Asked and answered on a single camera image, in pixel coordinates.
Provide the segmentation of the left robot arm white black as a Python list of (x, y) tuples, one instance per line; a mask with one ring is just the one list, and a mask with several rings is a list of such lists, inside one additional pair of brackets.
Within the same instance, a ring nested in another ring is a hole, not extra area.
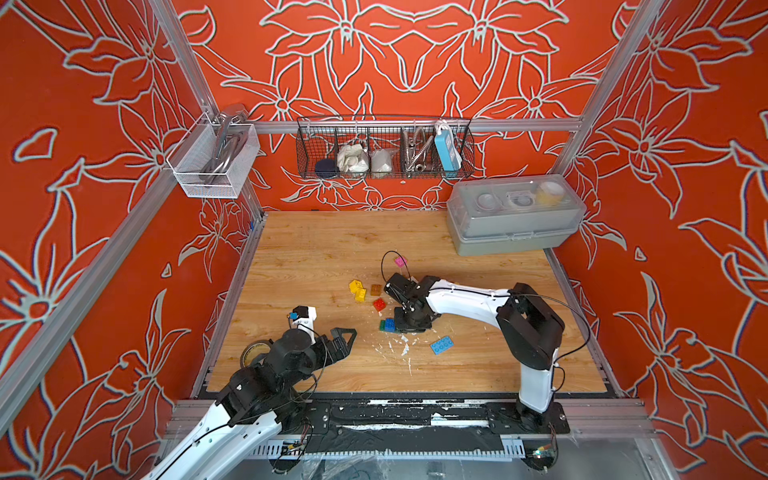
[(346, 359), (356, 337), (347, 328), (334, 328), (330, 336), (285, 331), (230, 377), (192, 431), (145, 477), (222, 479), (285, 429), (305, 428), (307, 401), (295, 385)]

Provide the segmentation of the dark green lego plate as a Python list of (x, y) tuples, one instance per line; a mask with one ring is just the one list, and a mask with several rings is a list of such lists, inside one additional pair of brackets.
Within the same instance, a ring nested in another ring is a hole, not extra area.
[(385, 324), (385, 320), (381, 321), (380, 324), (379, 324), (379, 330), (382, 331), (382, 332), (386, 332), (384, 330), (384, 324)]

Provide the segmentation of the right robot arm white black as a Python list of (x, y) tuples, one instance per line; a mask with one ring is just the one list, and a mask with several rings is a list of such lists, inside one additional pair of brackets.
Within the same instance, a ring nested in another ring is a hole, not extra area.
[(446, 314), (498, 328), (520, 365), (520, 389), (512, 418), (525, 432), (547, 426), (565, 324), (530, 285), (516, 283), (508, 290), (492, 290), (436, 276), (417, 282), (396, 273), (384, 291), (398, 303), (394, 324), (400, 332), (425, 332)]

